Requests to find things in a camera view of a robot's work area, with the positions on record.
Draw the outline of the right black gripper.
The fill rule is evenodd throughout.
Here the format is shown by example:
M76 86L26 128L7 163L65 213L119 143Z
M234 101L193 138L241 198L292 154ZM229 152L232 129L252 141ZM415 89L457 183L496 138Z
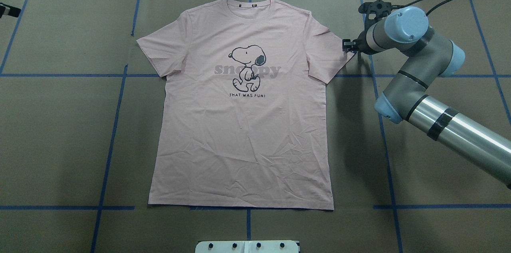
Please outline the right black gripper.
M343 46L348 46L348 47L343 47L343 51L345 53L360 52L360 53L364 53L367 55L374 54L374 50L368 45L366 35L367 35L367 32L361 32L359 34L358 38L354 39L353 41L350 39L343 39Z

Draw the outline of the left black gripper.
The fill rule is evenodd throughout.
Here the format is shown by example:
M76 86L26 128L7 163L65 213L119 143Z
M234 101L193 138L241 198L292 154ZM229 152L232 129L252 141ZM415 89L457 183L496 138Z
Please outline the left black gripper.
M3 16L11 16L18 18L20 16L21 9L16 6L0 3L0 18Z

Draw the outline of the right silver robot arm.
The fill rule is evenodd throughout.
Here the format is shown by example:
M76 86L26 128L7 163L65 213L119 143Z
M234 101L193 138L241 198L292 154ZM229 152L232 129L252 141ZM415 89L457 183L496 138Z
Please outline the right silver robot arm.
M358 12L366 15L364 30L357 39L343 39L343 51L374 55L397 49L407 57L374 109L395 124L409 122L510 188L510 141L426 93L436 78L461 68L464 51L437 33L416 6L377 0L364 2Z

